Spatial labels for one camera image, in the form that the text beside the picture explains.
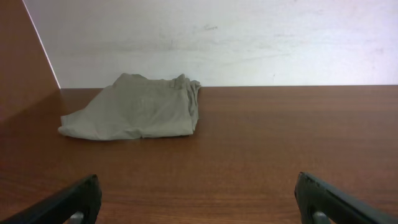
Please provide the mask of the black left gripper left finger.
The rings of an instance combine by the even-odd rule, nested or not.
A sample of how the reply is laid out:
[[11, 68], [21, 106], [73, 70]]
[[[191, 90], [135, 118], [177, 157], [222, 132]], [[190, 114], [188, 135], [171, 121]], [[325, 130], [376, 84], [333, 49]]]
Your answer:
[[76, 213], [81, 223], [95, 224], [101, 208], [102, 191], [97, 175], [89, 175], [3, 220], [3, 224], [64, 223]]

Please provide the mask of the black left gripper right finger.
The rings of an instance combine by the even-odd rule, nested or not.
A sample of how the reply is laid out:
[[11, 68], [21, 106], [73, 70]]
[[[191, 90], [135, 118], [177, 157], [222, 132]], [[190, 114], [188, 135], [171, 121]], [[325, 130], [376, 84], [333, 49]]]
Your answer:
[[302, 223], [397, 224], [397, 218], [307, 172], [299, 173], [294, 195]]

